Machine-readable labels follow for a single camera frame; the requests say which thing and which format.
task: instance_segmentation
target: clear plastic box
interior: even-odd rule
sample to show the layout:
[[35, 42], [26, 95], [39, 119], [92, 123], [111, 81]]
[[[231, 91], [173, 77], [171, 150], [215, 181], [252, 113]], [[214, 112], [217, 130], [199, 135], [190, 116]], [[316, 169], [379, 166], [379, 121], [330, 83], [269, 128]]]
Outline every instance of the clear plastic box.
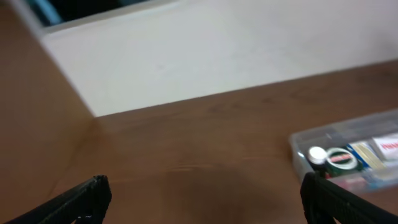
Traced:
[[[398, 133], [398, 110], [295, 133], [290, 137], [294, 169], [300, 181], [303, 181], [307, 172], [314, 172], [306, 159], [308, 149], [312, 146], [328, 149], [390, 133]], [[335, 177], [330, 181], [354, 193], [368, 192], [398, 184], [398, 167], [358, 172]]]

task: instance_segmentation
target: wood grain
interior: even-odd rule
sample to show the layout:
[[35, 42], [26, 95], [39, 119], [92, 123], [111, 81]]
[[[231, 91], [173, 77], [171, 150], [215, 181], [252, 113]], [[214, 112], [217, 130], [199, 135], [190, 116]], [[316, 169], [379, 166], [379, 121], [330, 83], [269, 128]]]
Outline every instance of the wood grain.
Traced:
[[0, 6], [0, 223], [44, 203], [93, 120], [27, 29]]
[[106, 174], [105, 223], [306, 223], [289, 135], [397, 94], [395, 61], [104, 116], [52, 195]]

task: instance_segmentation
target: small bottle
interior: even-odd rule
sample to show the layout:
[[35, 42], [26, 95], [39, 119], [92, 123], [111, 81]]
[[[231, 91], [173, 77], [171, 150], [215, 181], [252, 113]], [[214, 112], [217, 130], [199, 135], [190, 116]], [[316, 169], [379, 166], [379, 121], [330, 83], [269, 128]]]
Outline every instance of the small bottle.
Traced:
[[321, 177], [326, 176], [326, 167], [325, 167], [325, 162], [328, 157], [328, 154], [326, 153], [326, 150], [322, 149], [321, 147], [318, 146], [313, 146], [308, 150], [308, 161], [310, 161], [310, 164], [312, 166], [312, 169], [315, 171], [319, 171]]

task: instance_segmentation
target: plastic container lid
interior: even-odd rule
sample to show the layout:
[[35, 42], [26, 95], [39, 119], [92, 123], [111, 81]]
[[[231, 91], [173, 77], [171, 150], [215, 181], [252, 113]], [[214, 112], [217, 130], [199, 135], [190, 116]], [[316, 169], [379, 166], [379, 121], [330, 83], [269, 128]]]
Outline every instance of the plastic container lid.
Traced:
[[327, 157], [326, 150], [321, 147], [313, 146], [308, 150], [308, 160], [315, 165], [324, 164]]

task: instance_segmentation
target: window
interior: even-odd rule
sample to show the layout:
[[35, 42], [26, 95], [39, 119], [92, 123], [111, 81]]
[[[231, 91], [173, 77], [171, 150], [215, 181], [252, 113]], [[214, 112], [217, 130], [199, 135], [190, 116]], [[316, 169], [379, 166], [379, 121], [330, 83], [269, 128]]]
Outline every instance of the window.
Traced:
[[25, 0], [43, 26], [54, 26], [148, 0]]

